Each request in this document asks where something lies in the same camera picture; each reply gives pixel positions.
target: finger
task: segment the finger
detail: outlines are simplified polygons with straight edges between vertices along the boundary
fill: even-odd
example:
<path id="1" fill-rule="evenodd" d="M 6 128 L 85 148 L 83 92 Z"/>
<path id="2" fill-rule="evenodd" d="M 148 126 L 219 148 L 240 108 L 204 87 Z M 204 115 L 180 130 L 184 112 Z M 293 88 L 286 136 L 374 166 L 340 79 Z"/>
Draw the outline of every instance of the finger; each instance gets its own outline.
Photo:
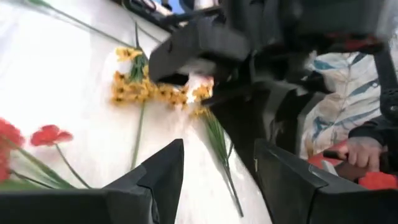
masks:
<path id="1" fill-rule="evenodd" d="M 351 165 L 353 165 L 353 166 L 355 166 L 355 163 L 356 163 L 356 155 L 357 155 L 357 153 L 356 153 L 356 151 L 354 151 L 354 150 L 352 150 L 352 151 L 349 152 L 349 154 L 348 154 L 348 162 L 349 162 Z"/>
<path id="2" fill-rule="evenodd" d="M 338 154 L 338 157 L 340 159 L 346 160 L 347 159 L 347 153 L 348 153 L 347 145 L 341 146 L 340 148 L 337 149 L 337 154 Z"/>
<path id="3" fill-rule="evenodd" d="M 371 172 L 379 172 L 380 169 L 380 157 L 379 154 L 372 154 L 369 157 L 369 171 Z"/>
<path id="4" fill-rule="evenodd" d="M 356 154 L 356 165 L 360 168 L 368 166 L 370 154 L 366 150 L 362 150 Z"/>

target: person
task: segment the person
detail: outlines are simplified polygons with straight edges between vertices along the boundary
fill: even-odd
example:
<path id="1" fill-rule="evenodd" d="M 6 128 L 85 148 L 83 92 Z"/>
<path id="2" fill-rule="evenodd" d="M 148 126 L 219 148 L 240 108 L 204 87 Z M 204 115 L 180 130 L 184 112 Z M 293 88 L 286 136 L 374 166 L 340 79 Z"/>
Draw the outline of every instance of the person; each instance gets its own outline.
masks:
<path id="1" fill-rule="evenodd" d="M 338 155 L 351 165 L 378 172 L 379 157 L 386 150 L 389 153 L 389 166 L 398 171 L 398 126 L 378 116 L 352 129 L 346 147 L 339 148 Z"/>

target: black robotic part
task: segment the black robotic part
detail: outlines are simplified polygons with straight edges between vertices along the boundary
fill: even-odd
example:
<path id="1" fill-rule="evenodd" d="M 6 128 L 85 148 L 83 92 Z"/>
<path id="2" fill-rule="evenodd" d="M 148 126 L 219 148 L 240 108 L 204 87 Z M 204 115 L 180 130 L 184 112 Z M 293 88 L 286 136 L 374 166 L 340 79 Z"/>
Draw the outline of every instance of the black robotic part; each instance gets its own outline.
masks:
<path id="1" fill-rule="evenodd" d="M 174 81 L 190 72 L 215 74 L 217 80 L 226 80 L 248 54 L 248 43 L 241 34 L 214 23 L 212 18 L 197 19 L 151 53 L 149 76 L 155 82 L 174 85 L 180 85 Z"/>
<path id="2" fill-rule="evenodd" d="M 183 179 L 177 139 L 103 189 L 0 192 L 0 223 L 173 224 Z"/>
<path id="3" fill-rule="evenodd" d="M 255 147 L 256 173 L 274 224 L 396 223 L 398 190 L 366 190 L 265 139 Z"/>

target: black sleeve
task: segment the black sleeve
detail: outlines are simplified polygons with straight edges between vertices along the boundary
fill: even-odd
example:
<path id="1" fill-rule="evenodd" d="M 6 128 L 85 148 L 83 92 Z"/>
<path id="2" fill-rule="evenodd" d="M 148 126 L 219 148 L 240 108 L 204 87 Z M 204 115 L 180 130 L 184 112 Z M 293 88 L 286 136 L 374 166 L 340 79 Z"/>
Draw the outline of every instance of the black sleeve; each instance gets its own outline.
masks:
<path id="1" fill-rule="evenodd" d="M 348 137 L 370 137 L 385 146 L 389 137 L 388 132 L 386 132 L 388 129 L 394 129 L 392 123 L 383 116 L 378 116 L 352 129 Z"/>

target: yellow flower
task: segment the yellow flower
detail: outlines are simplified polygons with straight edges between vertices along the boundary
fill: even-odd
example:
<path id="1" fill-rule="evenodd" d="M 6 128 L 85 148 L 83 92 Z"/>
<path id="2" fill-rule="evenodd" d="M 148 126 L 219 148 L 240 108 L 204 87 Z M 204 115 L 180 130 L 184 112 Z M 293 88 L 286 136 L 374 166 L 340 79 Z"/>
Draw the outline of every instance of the yellow flower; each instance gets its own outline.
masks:
<path id="1" fill-rule="evenodd" d="M 157 91 L 156 98 L 161 101 L 169 101 L 174 90 L 168 85 L 161 85 Z"/>
<path id="2" fill-rule="evenodd" d="M 138 95 L 137 94 L 128 94 L 126 98 L 129 102 L 134 103 L 137 101 Z"/>
<path id="3" fill-rule="evenodd" d="M 148 98 L 148 96 L 149 96 L 149 91 L 148 91 L 147 88 L 143 87 L 143 88 L 141 88 L 141 91 L 140 91 L 139 94 L 140 94 L 140 96 L 144 96 L 144 97 Z"/>
<path id="4" fill-rule="evenodd" d="M 181 104 L 181 110 L 186 110 L 188 108 L 188 104 L 186 101 L 182 102 Z"/>
<path id="5" fill-rule="evenodd" d="M 181 94 L 187 94 L 188 93 L 188 89 L 189 89 L 189 86 L 188 85 L 185 85 L 184 87 L 182 87 L 181 89 L 179 89 L 180 90 L 180 93 Z"/>
<path id="6" fill-rule="evenodd" d="M 211 86 L 201 85 L 199 88 L 192 92 L 195 101 L 201 101 L 210 97 Z"/>
<path id="7" fill-rule="evenodd" d="M 118 47 L 116 49 L 116 55 L 119 57 L 118 62 L 123 62 L 133 60 L 138 55 L 142 55 L 142 51 L 128 47 Z"/>
<path id="8" fill-rule="evenodd" d="M 116 71 L 113 75 L 113 81 L 115 83 L 122 83 L 122 82 L 124 83 L 125 79 L 126 77 L 119 71 Z"/>
<path id="9" fill-rule="evenodd" d="M 139 95 L 139 96 L 137 96 L 136 103 L 143 103 L 143 102 L 145 102 L 146 100 L 147 100 L 147 97 L 146 97 L 146 96 L 144 96 L 144 95 Z"/>
<path id="10" fill-rule="evenodd" d="M 195 108 L 190 116 L 197 118 L 199 116 L 202 116 L 202 115 L 206 116 L 208 114 L 210 114 L 210 111 L 207 108 L 199 107 L 199 108 Z"/>
<path id="11" fill-rule="evenodd" d="M 118 95 L 112 96 L 111 102 L 116 106 L 122 106 L 127 103 L 126 99 L 123 96 L 118 96 Z"/>
<path id="12" fill-rule="evenodd" d="M 138 82 L 131 82 L 128 85 L 129 85 L 130 91 L 137 92 L 137 93 L 140 92 L 140 90 L 142 88 L 141 83 L 138 83 Z"/>
<path id="13" fill-rule="evenodd" d="M 113 95 L 125 95 L 130 91 L 130 88 L 125 83 L 113 83 L 112 92 Z"/>
<path id="14" fill-rule="evenodd" d="M 142 80 L 142 85 L 149 91 L 150 95 L 152 96 L 154 96 L 154 94 L 157 92 L 157 86 L 152 83 L 148 78 Z"/>

